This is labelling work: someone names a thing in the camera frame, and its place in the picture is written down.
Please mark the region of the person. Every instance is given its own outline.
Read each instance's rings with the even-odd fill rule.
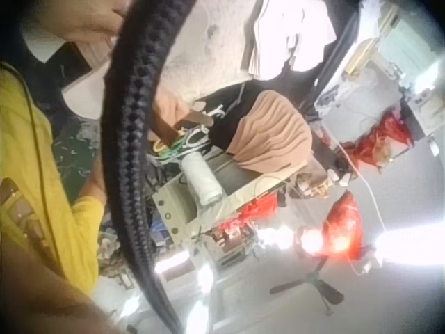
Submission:
[[[128,5],[46,0],[31,14],[54,35],[92,42],[118,34]],[[70,333],[114,333],[87,297],[98,277],[97,237],[106,204],[100,154],[70,206],[51,152],[51,124],[21,74],[0,65],[2,316],[13,319],[20,333],[53,333],[62,325]],[[154,110],[169,125],[188,113],[164,87]]]

